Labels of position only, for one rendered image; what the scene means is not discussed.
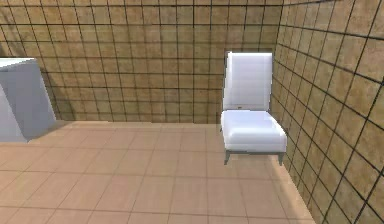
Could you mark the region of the white upholstered chair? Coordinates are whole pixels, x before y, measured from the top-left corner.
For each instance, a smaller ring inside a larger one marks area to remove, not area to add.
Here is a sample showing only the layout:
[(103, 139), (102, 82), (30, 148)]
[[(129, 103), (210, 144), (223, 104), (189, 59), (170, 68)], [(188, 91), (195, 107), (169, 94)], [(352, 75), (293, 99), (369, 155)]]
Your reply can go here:
[(271, 52), (226, 55), (220, 130), (227, 164), (232, 154), (286, 153), (287, 135), (270, 113), (273, 75)]

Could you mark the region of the white bathtub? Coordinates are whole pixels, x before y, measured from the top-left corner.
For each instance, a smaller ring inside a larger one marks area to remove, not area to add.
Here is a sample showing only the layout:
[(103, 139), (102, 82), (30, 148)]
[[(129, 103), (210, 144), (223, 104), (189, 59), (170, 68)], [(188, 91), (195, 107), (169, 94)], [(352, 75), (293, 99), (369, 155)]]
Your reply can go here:
[(35, 58), (0, 58), (0, 142), (28, 142), (56, 123)]

